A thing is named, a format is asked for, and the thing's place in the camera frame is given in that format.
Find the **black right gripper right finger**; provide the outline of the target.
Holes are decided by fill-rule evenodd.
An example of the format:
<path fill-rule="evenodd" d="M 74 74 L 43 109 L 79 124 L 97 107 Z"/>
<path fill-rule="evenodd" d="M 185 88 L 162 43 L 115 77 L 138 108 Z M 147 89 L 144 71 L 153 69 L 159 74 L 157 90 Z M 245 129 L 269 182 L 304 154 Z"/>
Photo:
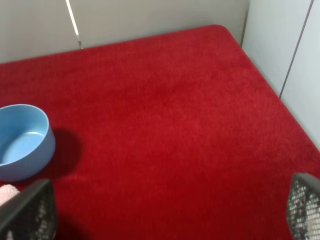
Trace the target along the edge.
<path fill-rule="evenodd" d="M 294 240 L 320 238 L 320 180 L 309 173 L 295 173 L 286 206 L 289 231 Z"/>

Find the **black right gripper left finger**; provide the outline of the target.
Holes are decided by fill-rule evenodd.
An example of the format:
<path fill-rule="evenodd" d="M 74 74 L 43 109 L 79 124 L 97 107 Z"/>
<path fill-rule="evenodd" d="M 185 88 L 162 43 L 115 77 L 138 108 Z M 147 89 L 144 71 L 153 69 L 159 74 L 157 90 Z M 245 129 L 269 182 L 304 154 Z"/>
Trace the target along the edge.
<path fill-rule="evenodd" d="M 39 179 L 0 205 L 2 240 L 53 240 L 58 214 L 53 183 Z"/>

